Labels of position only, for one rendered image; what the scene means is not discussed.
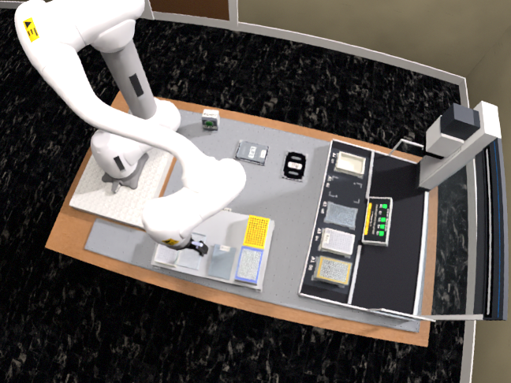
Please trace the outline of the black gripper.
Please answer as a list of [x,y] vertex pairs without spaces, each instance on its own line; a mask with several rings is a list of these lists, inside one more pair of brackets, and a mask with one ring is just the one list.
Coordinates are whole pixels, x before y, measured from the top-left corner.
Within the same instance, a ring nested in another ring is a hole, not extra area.
[[[204,244],[202,240],[200,240],[198,242],[195,242],[194,239],[192,238],[192,234],[191,234],[191,238],[190,238],[190,241],[188,242],[188,244],[186,246],[184,246],[183,248],[181,248],[181,249],[177,249],[176,251],[182,251],[182,250],[184,250],[186,248],[190,249],[190,250],[193,249],[194,251],[199,252],[199,255],[201,257],[203,257],[204,255],[207,255],[209,247],[206,244]],[[196,248],[198,248],[198,249],[196,249]],[[203,254],[202,254],[202,252],[203,252]]]

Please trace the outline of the black flat nest plate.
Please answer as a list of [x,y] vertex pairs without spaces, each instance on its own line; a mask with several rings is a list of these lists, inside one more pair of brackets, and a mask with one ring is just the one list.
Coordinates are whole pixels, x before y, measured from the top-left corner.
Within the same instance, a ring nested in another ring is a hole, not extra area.
[[287,150],[282,170],[282,178],[304,182],[307,160],[308,154]]

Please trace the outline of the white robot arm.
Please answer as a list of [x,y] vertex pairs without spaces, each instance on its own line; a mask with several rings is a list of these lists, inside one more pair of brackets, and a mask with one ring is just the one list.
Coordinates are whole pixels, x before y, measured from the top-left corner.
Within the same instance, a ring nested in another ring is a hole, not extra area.
[[[192,230],[238,197],[246,175],[239,162],[216,161],[176,133],[181,123],[176,106],[153,97],[132,41],[144,4],[30,0],[17,8],[14,20],[21,46],[42,78],[74,113],[99,129],[91,138],[91,152],[105,171],[102,181],[113,181],[112,192],[121,186],[137,189],[149,159],[146,152],[155,147],[180,162],[184,187],[149,201],[141,214],[149,237],[177,250],[187,245]],[[89,44],[103,56],[128,113],[106,105],[91,89],[76,54]]]

